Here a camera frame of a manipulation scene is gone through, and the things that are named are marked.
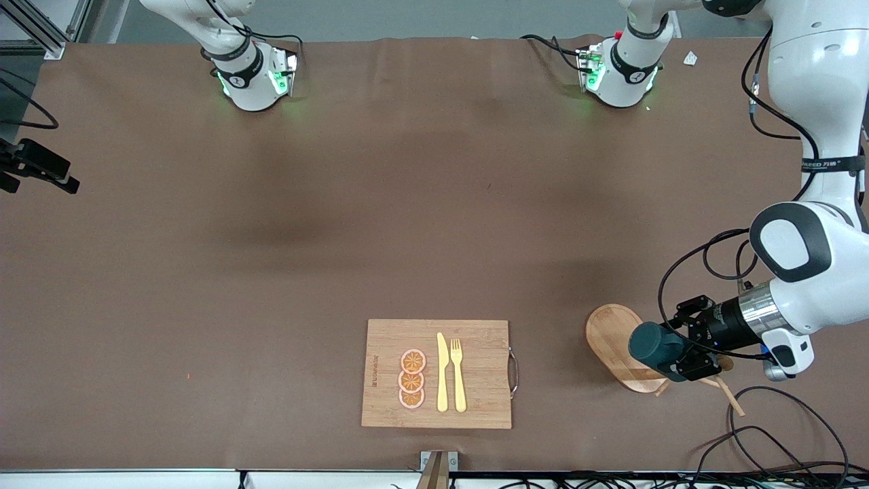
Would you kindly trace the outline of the dark teal cup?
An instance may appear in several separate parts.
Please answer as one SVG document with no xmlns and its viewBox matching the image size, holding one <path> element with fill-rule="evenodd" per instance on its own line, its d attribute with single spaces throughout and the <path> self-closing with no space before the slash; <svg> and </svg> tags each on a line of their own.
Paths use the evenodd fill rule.
<svg viewBox="0 0 869 489">
<path fill-rule="evenodd" d="M 638 325 L 628 340 L 628 352 L 635 360 L 674 382 L 687 381 L 676 367 L 685 349 L 679 335 L 654 322 Z"/>
</svg>

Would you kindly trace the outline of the wooden mug tree stand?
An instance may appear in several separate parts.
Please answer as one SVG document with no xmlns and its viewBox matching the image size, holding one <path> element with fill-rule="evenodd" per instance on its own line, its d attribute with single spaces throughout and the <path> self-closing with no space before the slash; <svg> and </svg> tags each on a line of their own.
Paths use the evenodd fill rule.
<svg viewBox="0 0 869 489">
<path fill-rule="evenodd" d="M 658 397 L 665 392 L 670 384 L 688 382 L 668 380 L 630 355 L 628 340 L 633 330 L 642 323 L 640 317 L 626 306 L 605 304 L 589 315 L 585 326 L 585 336 L 593 353 L 621 386 L 634 393 L 654 394 Z M 731 360 L 726 360 L 723 356 L 719 356 L 719 360 L 722 372 L 732 369 Z M 713 377 L 693 382 L 707 384 L 721 390 L 735 410 L 736 415 L 744 416 L 744 410 L 721 377 L 722 372 Z"/>
</svg>

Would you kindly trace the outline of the bamboo cutting board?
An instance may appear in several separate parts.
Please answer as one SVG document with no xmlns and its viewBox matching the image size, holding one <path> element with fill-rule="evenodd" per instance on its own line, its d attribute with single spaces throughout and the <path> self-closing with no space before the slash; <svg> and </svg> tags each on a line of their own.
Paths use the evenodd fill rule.
<svg viewBox="0 0 869 489">
<path fill-rule="evenodd" d="M 438 412 L 437 332 L 459 338 L 466 412 L 454 409 L 454 366 L 447 366 L 448 410 Z M 401 371 L 400 358 L 426 355 L 421 374 Z M 510 429 L 515 383 L 506 320 L 370 319 L 367 322 L 361 424 L 403 429 Z"/>
</svg>

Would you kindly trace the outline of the brown table cover mat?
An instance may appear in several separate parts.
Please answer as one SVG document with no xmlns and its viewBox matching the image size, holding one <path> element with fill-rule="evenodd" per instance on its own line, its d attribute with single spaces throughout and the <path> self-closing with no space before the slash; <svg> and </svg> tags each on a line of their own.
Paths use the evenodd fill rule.
<svg viewBox="0 0 869 489">
<path fill-rule="evenodd" d="M 24 136 L 81 188 L 0 195 L 0 470 L 692 469 L 721 393 L 627 392 L 583 330 L 658 319 L 674 260 L 798 191 L 800 143 L 745 114 L 755 46 L 674 41 L 609 109 L 531 41 L 308 43 L 261 113 L 195 46 L 69 47 Z M 512 428 L 363 427 L 369 319 L 508 321 Z"/>
</svg>

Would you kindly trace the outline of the aluminium frame profile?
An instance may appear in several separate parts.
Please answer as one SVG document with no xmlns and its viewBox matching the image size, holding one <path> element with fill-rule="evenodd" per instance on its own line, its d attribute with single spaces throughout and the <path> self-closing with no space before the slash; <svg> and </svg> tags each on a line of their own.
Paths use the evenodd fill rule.
<svg viewBox="0 0 869 489">
<path fill-rule="evenodd" d="M 62 58 L 83 37 L 95 0 L 0 0 L 0 54 Z"/>
</svg>

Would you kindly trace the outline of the yellow plastic knife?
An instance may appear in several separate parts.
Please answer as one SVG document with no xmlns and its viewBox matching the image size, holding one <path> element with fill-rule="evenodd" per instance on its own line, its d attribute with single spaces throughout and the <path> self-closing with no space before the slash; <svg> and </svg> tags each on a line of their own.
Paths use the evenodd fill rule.
<svg viewBox="0 0 869 489">
<path fill-rule="evenodd" d="M 446 338 L 441 332 L 437 332 L 437 347 L 438 347 L 438 388 L 437 388 L 437 409 L 438 412 L 446 412 L 448 410 L 448 392 L 447 392 L 447 366 L 450 363 L 450 353 L 448 350 Z"/>
</svg>

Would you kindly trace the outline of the yellow plastic fork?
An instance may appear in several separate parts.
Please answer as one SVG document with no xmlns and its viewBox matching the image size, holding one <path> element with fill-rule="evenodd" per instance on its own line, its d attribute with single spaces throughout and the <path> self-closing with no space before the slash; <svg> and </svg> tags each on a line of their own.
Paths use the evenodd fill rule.
<svg viewBox="0 0 869 489">
<path fill-rule="evenodd" d="M 450 340 L 449 353 L 452 365 L 454 366 L 454 409 L 456 409 L 460 414 L 464 414 L 468 409 L 468 400 L 466 400 L 462 372 L 462 360 L 464 359 L 464 355 L 459 338 L 452 338 L 452 340 Z"/>
</svg>

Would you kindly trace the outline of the white table edge rail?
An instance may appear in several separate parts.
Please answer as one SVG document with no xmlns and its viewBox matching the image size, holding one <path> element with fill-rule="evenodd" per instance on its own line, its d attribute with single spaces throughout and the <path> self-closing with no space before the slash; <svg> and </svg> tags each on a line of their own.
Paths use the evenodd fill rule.
<svg viewBox="0 0 869 489">
<path fill-rule="evenodd" d="M 0 489 L 869 489 L 869 474 L 815 481 L 676 471 L 266 471 L 252 469 L 0 471 Z"/>
</svg>

